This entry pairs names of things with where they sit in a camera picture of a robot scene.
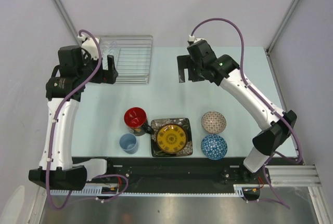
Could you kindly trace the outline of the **steel wire dish rack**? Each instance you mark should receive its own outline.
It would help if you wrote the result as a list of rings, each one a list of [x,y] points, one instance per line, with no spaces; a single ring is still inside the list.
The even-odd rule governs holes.
[[[118,84],[148,84],[153,36],[100,35],[103,69],[108,69],[107,56],[114,57]]]

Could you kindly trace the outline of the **red patterned white bowl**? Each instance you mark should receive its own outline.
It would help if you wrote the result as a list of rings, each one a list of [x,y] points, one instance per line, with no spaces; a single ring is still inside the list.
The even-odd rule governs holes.
[[[205,113],[201,118],[203,129],[210,134],[219,134],[226,128],[227,121],[223,114],[216,111]]]

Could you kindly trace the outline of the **blue triangle patterned bowl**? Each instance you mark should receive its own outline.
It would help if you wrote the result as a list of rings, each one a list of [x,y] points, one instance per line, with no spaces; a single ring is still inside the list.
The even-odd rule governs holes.
[[[203,138],[201,150],[208,159],[216,161],[226,156],[228,146],[223,137],[217,134],[210,134]]]

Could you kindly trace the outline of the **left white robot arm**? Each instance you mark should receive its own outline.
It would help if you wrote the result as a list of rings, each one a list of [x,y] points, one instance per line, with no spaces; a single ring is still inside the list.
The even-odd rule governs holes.
[[[86,79],[96,84],[114,84],[118,72],[113,55],[107,55],[108,68],[105,70],[92,57],[91,51],[80,46],[60,48],[58,59],[59,64],[46,83],[48,127],[44,151],[38,168],[29,171],[28,179],[45,189],[79,191],[96,176],[103,182],[110,182],[115,170],[105,159],[73,163],[74,120],[84,88],[74,94],[71,92]]]

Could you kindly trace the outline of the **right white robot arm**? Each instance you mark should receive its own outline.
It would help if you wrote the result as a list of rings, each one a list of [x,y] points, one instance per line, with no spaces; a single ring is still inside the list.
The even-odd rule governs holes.
[[[253,148],[243,161],[240,177],[246,183],[254,182],[259,170],[291,135],[297,115],[285,112],[269,101],[241,73],[240,65],[229,55],[217,57],[203,38],[190,36],[188,54],[177,57],[178,80],[200,82],[207,80],[231,94],[254,118],[261,132],[253,140]]]

